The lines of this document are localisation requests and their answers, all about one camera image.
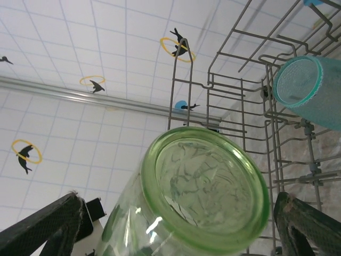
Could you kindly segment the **grey wire dish rack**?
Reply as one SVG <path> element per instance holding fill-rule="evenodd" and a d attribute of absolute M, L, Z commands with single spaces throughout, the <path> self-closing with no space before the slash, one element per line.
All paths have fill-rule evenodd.
<path fill-rule="evenodd" d="M 171 29 L 194 56 L 177 55 L 170 110 L 198 104 L 186 120 L 226 136 L 254 159 L 270 201 L 281 191 L 341 221 L 341 132 L 278 103 L 272 86 L 291 58 L 341 60 L 341 0 L 175 0 Z"/>

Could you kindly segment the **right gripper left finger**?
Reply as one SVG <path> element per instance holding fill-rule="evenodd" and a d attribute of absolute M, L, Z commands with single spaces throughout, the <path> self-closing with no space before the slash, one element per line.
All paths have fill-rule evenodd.
<path fill-rule="evenodd" d="M 93 232 L 86 203 L 71 191 L 0 231 L 0 256 L 71 256 L 74 244 Z"/>

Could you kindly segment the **teal textured plastic cup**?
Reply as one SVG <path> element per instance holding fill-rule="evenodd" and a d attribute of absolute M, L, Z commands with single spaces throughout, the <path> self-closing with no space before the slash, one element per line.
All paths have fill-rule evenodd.
<path fill-rule="evenodd" d="M 341 131 L 341 60 L 294 57 L 279 69 L 272 92 L 278 103 L 298 116 Z"/>

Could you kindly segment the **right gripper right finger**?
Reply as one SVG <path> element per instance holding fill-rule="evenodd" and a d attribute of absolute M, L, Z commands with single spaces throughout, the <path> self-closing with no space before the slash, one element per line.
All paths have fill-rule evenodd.
<path fill-rule="evenodd" d="M 326 256 L 341 256 L 341 222 L 284 191 L 278 193 L 273 216 L 282 256 L 317 256 L 311 243 Z"/>

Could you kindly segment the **aluminium corner post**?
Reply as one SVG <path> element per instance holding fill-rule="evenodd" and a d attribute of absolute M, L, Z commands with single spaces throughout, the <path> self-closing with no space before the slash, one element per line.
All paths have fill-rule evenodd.
<path fill-rule="evenodd" d="M 17 90 L 21 92 L 29 92 L 47 97 L 54 97 L 63 100 L 76 101 L 81 103 L 95 104 L 105 107 L 121 108 L 126 110 L 140 111 L 147 114 L 160 115 L 170 117 L 173 120 L 186 120 L 186 112 L 183 110 L 173 109 L 169 107 L 153 105 L 133 100 L 110 97 L 100 94 L 92 94 L 81 92 L 42 83 L 23 81 L 14 78 L 0 76 L 0 87 L 4 89 Z"/>

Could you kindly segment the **green glass cup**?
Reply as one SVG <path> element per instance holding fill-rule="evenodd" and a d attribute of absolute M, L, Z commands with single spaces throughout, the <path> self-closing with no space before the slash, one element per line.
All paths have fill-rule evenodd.
<path fill-rule="evenodd" d="M 178 127 L 146 151 L 95 256 L 240 256 L 269 214 L 264 178 L 240 147 L 208 129 Z"/>

